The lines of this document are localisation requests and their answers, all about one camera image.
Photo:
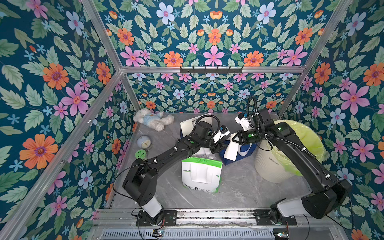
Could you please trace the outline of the bag white receipt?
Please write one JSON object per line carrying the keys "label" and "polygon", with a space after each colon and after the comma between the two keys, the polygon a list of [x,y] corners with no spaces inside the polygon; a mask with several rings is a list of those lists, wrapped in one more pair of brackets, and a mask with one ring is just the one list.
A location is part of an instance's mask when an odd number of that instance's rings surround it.
{"label": "bag white receipt", "polygon": [[230,141],[224,153],[224,158],[235,162],[238,155],[238,149],[239,149],[239,144],[236,142]]}

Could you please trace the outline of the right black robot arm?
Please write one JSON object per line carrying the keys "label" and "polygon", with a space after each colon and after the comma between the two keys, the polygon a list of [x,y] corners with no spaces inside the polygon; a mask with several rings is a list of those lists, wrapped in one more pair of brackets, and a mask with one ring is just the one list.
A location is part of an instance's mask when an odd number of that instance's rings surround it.
{"label": "right black robot arm", "polygon": [[271,205],[268,218],[275,225],[296,215],[310,215],[315,219],[326,217],[340,207],[349,196],[352,185],[339,180],[321,165],[316,156],[303,144],[287,121],[275,122],[267,109],[258,110],[255,97],[247,101],[247,116],[238,116],[243,130],[231,137],[235,147],[255,145],[255,169],[260,176],[272,183],[288,179],[278,163],[274,150],[281,151],[307,181],[311,193],[293,199],[283,199]]}

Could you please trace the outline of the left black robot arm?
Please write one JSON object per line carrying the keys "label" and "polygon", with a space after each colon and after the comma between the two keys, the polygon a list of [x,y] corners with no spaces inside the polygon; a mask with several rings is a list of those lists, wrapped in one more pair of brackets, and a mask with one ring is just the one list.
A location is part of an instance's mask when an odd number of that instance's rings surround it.
{"label": "left black robot arm", "polygon": [[128,168],[123,189],[157,224],[164,215],[164,208],[155,197],[158,177],[201,148],[209,148],[213,154],[218,153],[224,148],[224,138],[229,133],[228,128],[221,124],[218,117],[213,115],[199,117],[192,131],[177,139],[171,149],[146,161],[137,158]]}

